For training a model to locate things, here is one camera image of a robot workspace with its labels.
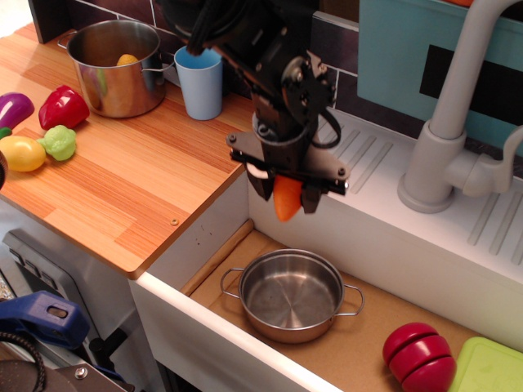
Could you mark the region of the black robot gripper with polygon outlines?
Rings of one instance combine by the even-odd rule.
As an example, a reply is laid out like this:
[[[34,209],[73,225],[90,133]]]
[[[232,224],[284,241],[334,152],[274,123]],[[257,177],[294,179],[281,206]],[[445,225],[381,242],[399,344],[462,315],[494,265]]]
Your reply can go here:
[[[348,188],[350,169],[329,152],[341,142],[341,136],[339,122],[324,110],[287,140],[277,140],[275,131],[253,115],[253,130],[231,133],[226,143],[231,158],[246,167],[260,197],[270,199],[277,175],[299,180],[303,183],[302,209],[312,214],[324,194],[344,194]]]

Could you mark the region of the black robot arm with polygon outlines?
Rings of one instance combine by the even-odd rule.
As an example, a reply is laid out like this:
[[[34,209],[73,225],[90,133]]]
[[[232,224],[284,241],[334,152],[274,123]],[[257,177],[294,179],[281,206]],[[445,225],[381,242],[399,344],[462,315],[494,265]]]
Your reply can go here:
[[[213,49],[249,85],[253,129],[231,133],[226,142],[257,194],[273,199],[279,219],[291,218],[285,206],[311,214],[322,195],[344,195],[350,170],[329,152],[342,135],[329,112],[336,88],[287,10],[273,1],[162,1],[160,7],[191,55]]]

